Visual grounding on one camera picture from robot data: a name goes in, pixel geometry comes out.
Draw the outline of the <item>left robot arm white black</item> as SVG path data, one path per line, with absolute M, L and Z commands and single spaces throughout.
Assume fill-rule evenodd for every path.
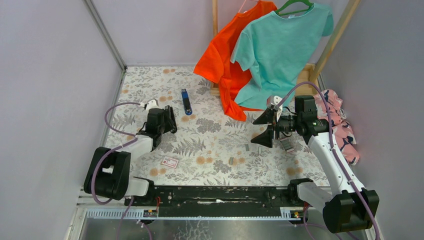
M 131 162 L 154 151 L 164 134 L 174 134 L 177 130 L 171 106 L 149 109 L 144 128 L 132 140 L 116 148 L 98 147 L 94 151 L 83 185 L 84 192 L 109 200 L 136 197 L 144 206 L 152 204 L 155 200 L 154 183 L 131 176 Z

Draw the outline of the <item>blue stapler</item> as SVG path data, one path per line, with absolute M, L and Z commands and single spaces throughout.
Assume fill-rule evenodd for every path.
M 187 116 L 190 116 L 193 114 L 192 106 L 190 103 L 188 92 L 185 88 L 181 90 L 181 96 L 182 96 L 182 103 L 184 107 L 184 112 Z

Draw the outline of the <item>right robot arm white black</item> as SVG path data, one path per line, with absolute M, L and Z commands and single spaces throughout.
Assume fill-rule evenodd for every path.
M 311 95 L 295 97 L 294 114 L 283 115 L 279 96 L 270 96 L 266 110 L 254 125 L 267 125 L 266 131 L 251 142 L 271 148 L 281 134 L 296 132 L 319 160 L 330 184 L 331 192 L 318 187 L 311 179 L 291 180 L 287 201 L 293 206 L 307 203 L 317 209 L 331 233 L 370 229 L 380 202 L 376 191 L 367 190 L 345 161 L 336 145 L 328 120 L 318 117 L 315 99 Z

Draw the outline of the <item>small black stapler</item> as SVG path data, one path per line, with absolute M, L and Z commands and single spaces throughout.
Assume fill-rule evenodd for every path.
M 164 133 L 171 132 L 175 134 L 178 131 L 174 110 L 170 105 L 166 105 L 164 108 L 164 122 Z

